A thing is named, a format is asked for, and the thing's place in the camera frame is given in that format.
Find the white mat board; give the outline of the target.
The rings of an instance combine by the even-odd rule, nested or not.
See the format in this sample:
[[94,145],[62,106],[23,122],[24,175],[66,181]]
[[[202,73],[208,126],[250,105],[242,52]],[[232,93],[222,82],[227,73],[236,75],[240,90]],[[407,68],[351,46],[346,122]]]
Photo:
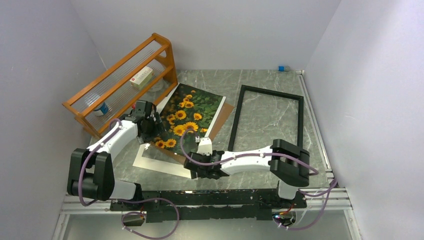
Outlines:
[[[171,94],[175,91],[176,87],[159,103],[158,105],[158,111],[159,114],[161,113],[162,109],[164,108],[166,102],[168,101],[168,99],[170,98]],[[195,142],[198,143],[199,138],[201,137],[196,137],[195,138]],[[181,150],[183,151],[183,141],[184,138],[181,138]],[[184,168],[184,164],[175,164],[175,163],[169,163],[168,160],[166,162],[162,162],[162,163],[158,163],[158,162],[148,162],[147,164],[143,165],[145,168],[142,169],[146,169],[146,170],[151,170],[151,171],[156,171],[159,173],[164,173],[164,174],[170,174],[170,175],[174,175],[174,176],[178,176],[178,177],[183,177],[183,178],[191,178],[191,172],[188,169]]]

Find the sunflower photo print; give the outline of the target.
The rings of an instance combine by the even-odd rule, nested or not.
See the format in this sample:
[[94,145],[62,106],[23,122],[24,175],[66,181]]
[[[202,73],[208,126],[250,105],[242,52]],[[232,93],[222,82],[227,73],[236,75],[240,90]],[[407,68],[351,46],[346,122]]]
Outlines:
[[177,155],[196,152],[196,137],[202,138],[213,127],[225,97],[187,84],[180,83],[165,103],[159,116],[165,133],[155,137],[151,144]]

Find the brown backing board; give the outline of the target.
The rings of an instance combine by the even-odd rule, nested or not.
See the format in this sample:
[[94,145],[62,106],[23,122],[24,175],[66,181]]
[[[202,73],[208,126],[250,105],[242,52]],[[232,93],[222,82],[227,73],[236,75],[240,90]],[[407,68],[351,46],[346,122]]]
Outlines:
[[[227,121],[234,107],[225,101],[219,106],[219,113],[216,113],[212,119],[210,125],[211,129],[206,132],[206,137],[211,140],[215,138],[224,123]],[[146,168],[144,165],[147,163],[162,163],[168,161],[172,164],[184,164],[185,157],[180,154],[176,154],[171,150],[166,150],[155,146],[153,143],[147,146],[141,146],[134,160],[133,166],[139,168]]]

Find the black picture frame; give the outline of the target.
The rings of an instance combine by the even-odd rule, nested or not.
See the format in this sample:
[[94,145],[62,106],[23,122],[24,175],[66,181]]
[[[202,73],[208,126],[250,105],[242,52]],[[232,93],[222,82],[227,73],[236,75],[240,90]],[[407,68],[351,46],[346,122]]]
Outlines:
[[285,99],[291,99],[291,100],[295,100],[295,101],[298,102],[298,104],[297,104],[298,105],[298,111],[297,111],[297,143],[296,143],[296,145],[302,149],[303,148],[303,127],[304,127],[304,97],[301,96],[301,95],[295,95],[295,94],[291,94],[291,93],[279,92],[279,91],[275,91],[275,90],[270,90],[270,89],[259,88],[259,87],[254,87],[254,86],[242,84],[241,87],[240,87],[239,97],[238,97],[238,101],[237,101],[237,105],[236,105],[236,110],[235,110],[235,114],[234,114],[234,119],[233,119],[233,124],[232,124],[232,128],[231,128],[231,133],[230,133],[230,137],[229,137],[227,150],[232,152],[233,149],[234,149],[239,118],[240,118],[240,114],[241,114],[241,111],[242,111],[243,99],[244,99],[244,95],[245,95],[246,91],[264,94],[264,95],[269,95],[269,96],[274,96],[274,97],[285,98]]

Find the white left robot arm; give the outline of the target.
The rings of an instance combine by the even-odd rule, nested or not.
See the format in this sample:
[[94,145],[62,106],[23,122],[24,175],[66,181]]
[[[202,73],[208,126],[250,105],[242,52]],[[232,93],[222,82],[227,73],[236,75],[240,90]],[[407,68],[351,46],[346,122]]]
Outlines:
[[137,100],[129,114],[109,122],[109,132],[88,148],[75,149],[70,157],[67,193],[77,196],[83,206],[116,199],[130,210],[142,206],[141,185],[117,180],[113,161],[131,141],[148,143],[165,132],[156,105]]

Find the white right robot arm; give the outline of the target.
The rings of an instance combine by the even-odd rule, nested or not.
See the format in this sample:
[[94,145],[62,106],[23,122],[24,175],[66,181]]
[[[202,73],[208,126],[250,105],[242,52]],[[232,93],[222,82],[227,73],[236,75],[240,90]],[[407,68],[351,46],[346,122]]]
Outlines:
[[242,172],[266,171],[279,181],[275,202],[282,208],[295,199],[298,189],[310,184],[310,176],[318,171],[310,165],[310,153],[301,146],[282,139],[263,148],[247,151],[217,151],[208,137],[198,140],[196,152],[184,153],[185,169],[196,178],[219,179]]

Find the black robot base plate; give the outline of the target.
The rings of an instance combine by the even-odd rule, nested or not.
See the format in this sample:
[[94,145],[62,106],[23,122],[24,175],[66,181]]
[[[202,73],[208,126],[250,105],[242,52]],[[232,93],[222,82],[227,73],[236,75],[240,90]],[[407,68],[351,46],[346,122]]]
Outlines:
[[244,219],[270,221],[279,211],[305,209],[306,198],[296,193],[293,200],[278,196],[275,188],[225,190],[144,191],[146,203],[130,204],[114,200],[112,212],[144,211],[147,223],[176,220]]

